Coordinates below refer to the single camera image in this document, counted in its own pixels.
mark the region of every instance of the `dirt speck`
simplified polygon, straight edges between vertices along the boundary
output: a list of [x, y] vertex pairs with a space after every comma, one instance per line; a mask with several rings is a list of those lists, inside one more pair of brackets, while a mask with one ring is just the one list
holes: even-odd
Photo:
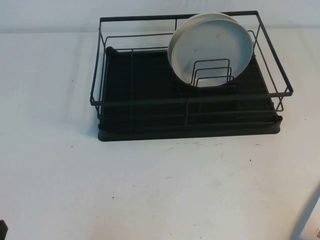
[[168, 148], [167, 150], [165, 150], [164, 152], [166, 153], [166, 152], [168, 152], [168, 151], [170, 151], [170, 150], [172, 150], [172, 149], [175, 149], [174, 147], [170, 147], [170, 148]]

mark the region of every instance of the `white table surface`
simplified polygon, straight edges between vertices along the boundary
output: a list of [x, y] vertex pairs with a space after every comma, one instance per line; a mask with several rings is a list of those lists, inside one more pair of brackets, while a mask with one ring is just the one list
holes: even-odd
[[0, 34], [6, 240], [290, 239], [320, 182], [320, 30], [268, 32], [279, 134], [122, 142], [97, 138], [96, 32]]

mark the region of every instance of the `black object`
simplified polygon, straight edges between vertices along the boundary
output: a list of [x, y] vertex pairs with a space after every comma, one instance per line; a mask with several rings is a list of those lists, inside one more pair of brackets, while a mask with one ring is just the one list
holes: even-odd
[[0, 240], [5, 240], [7, 232], [8, 232], [8, 227], [5, 221], [0, 220]]
[[[191, 84], [182, 82], [173, 72], [166, 47], [122, 48], [107, 47], [109, 38], [132, 38], [172, 33], [108, 36], [101, 33], [103, 22], [152, 21], [187, 19], [189, 15], [132, 16], [100, 18], [98, 49], [94, 69], [90, 103], [100, 119], [98, 138], [101, 141], [145, 140], [214, 137], [232, 135], [275, 134], [280, 131], [284, 110], [283, 97], [291, 96], [293, 88], [271, 44], [257, 11], [225, 12], [229, 16], [257, 17], [254, 48], [258, 47], [270, 76], [275, 93], [269, 93], [258, 62], [253, 53], [248, 67], [233, 79], [228, 70], [226, 84], [218, 87], [195, 87], [196, 73]], [[279, 92], [257, 41], [262, 30], [274, 60], [286, 84]], [[98, 100], [94, 99], [100, 42], [103, 44], [102, 73]], [[277, 107], [271, 98], [278, 98]]]

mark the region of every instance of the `white backdrop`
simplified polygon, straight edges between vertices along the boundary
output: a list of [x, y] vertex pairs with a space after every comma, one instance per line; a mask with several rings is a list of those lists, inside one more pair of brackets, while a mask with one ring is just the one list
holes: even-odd
[[100, 17], [258, 10], [269, 27], [319, 27], [320, 0], [1, 0], [0, 33], [96, 31]]

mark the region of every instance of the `wire basket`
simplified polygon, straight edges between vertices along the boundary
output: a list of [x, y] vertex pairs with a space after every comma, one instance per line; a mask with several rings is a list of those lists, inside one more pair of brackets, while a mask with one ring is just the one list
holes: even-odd
[[[194, 14], [100, 18], [90, 104], [96, 108], [100, 120], [98, 138], [101, 141], [275, 134], [280, 131], [282, 117], [278, 112], [284, 110], [283, 97], [291, 96], [293, 88], [261, 18], [257, 11], [224, 14], [239, 18], [236, 20], [250, 33], [253, 42], [251, 61], [234, 78], [229, 59], [199, 59], [193, 65], [190, 84], [175, 75], [167, 58], [168, 45], [159, 43], [159, 39], [170, 38], [177, 25]], [[144, 26], [152, 33], [139, 34], [140, 31], [133, 32], [133, 27], [126, 25], [129, 33], [104, 38], [103, 24], [109, 24], [108, 29], [118, 30], [114, 27], [116, 23], [123, 26], [131, 23], [135, 29]], [[148, 38], [155, 40], [144, 45], [142, 40]], [[137, 46], [123, 47], [128, 43]], [[210, 66], [217, 61], [223, 64]], [[225, 69], [226, 74], [198, 77], [201, 71], [217, 68]], [[225, 84], [197, 87], [199, 81], [212, 78], [224, 78]]]

